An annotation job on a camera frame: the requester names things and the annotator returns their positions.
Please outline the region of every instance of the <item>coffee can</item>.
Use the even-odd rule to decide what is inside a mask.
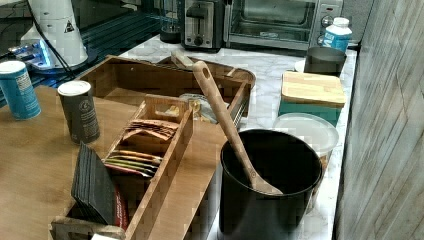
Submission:
[[[0,88],[16,120],[30,119],[40,114],[41,108],[25,63],[0,63]]]
[[[91,85],[74,80],[59,86],[58,93],[71,140],[90,143],[100,136]]]

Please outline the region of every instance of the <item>container lid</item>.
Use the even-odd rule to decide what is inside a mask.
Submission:
[[[334,76],[287,71],[283,74],[282,99],[287,102],[343,108],[346,97]]]
[[[306,113],[288,113],[274,122],[274,130],[293,135],[322,157],[328,154],[339,141],[337,129],[324,119]]]
[[[296,72],[303,72],[303,70],[305,69],[305,59],[297,61],[294,64],[294,70],[296,70]]]
[[[338,27],[349,27],[349,19],[346,18],[334,18],[333,24]]]
[[[21,61],[6,61],[0,63],[0,74],[10,74],[19,72],[26,67]]]
[[[74,80],[59,86],[57,91],[62,96],[72,97],[90,91],[91,85],[86,81]]]

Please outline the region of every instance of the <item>coffee grinder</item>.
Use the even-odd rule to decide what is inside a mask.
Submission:
[[[177,6],[175,0],[160,0],[160,40],[166,43],[180,43],[181,31],[177,19]]]

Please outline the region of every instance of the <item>wooden countertop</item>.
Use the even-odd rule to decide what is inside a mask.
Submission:
[[[73,204],[70,189],[79,146],[69,137],[56,90],[36,88],[41,114],[16,121],[0,109],[0,233],[2,239],[51,239],[48,225]],[[100,157],[136,111],[94,98],[100,138],[89,144]],[[219,125],[195,121],[150,239],[183,239],[219,162],[226,141]]]
[[[0,234],[2,239],[48,239],[48,224],[63,215],[79,145],[69,137],[56,90],[36,88],[41,114],[16,121],[0,109]],[[95,99],[100,137],[89,144],[100,157],[137,109]]]

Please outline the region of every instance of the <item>marble countertop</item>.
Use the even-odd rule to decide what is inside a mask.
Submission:
[[[180,44],[161,42],[159,36],[138,45],[120,56],[156,63],[169,57],[171,51],[176,49],[182,51],[186,56],[248,69],[255,74],[256,83],[251,92],[249,113],[247,119],[242,120],[241,131],[254,128],[272,128],[278,115],[281,99],[281,76],[285,71],[293,70],[295,63],[303,59],[295,56],[227,48],[223,48],[214,54],[185,51]],[[298,226],[298,239],[302,240],[330,240],[332,237],[357,52],[348,50],[346,54],[347,60],[340,79],[347,102],[341,111],[336,127],[339,133],[339,142],[330,156],[329,165],[321,183],[315,206],[312,211],[303,217],[302,222]],[[218,217],[215,219],[210,231],[208,237],[210,240],[216,239],[217,219]]]

